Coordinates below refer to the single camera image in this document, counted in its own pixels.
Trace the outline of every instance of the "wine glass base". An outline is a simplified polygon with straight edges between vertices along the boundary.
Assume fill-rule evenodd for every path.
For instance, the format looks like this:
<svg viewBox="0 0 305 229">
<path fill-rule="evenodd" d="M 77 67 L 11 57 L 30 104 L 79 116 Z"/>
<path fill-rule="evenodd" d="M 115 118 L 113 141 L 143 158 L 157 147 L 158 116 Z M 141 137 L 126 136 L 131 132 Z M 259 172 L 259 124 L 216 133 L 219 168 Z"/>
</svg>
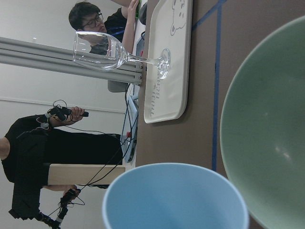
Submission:
<svg viewBox="0 0 305 229">
<path fill-rule="evenodd" d="M 163 49 L 161 52 L 161 57 L 159 58 L 160 65 L 159 65 L 159 72 L 160 72 L 160 79 L 163 80 L 167 77 L 167 73 L 170 67 L 171 62 L 171 52 L 169 49 Z"/>
</svg>

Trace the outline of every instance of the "table surface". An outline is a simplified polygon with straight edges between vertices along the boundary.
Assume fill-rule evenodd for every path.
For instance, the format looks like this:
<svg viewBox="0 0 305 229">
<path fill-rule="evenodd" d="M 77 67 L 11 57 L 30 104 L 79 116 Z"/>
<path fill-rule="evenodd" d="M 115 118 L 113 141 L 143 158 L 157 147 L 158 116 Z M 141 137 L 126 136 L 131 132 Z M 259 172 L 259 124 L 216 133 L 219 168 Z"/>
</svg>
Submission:
<svg viewBox="0 0 305 229">
<path fill-rule="evenodd" d="M 150 17 L 158 0 L 148 0 L 144 57 Z M 226 176 L 219 126 L 229 85 L 250 51 L 267 35 L 305 14 L 302 0 L 193 0 L 188 101 L 184 114 L 171 121 L 144 121 L 145 77 L 139 90 L 136 166 L 180 162 Z M 260 229 L 254 220 L 251 229 Z"/>
</svg>

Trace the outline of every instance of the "green bowl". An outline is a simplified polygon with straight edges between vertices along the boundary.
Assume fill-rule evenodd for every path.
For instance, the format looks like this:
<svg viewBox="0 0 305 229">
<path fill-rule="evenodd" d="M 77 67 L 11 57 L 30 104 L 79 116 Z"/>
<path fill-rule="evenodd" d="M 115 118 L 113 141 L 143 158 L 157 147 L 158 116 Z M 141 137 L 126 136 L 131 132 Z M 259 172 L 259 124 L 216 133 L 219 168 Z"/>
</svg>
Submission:
<svg viewBox="0 0 305 229">
<path fill-rule="evenodd" d="M 221 151 L 229 180 L 268 229 L 305 228 L 305 17 L 265 38 L 225 98 Z"/>
</svg>

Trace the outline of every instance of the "wine glass stem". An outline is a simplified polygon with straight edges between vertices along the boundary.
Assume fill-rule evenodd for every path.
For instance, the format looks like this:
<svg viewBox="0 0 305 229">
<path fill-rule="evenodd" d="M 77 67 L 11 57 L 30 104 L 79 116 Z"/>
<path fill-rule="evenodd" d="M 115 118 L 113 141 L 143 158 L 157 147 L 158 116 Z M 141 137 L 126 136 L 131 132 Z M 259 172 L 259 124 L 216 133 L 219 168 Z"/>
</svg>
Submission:
<svg viewBox="0 0 305 229">
<path fill-rule="evenodd" d="M 140 56 L 135 56 L 132 54 L 128 54 L 127 56 L 127 61 L 131 61 L 131 62 L 144 62 L 144 63 L 149 63 L 152 65 L 155 65 L 156 67 L 158 67 L 160 65 L 160 60 L 159 59 L 146 59 Z"/>
</svg>

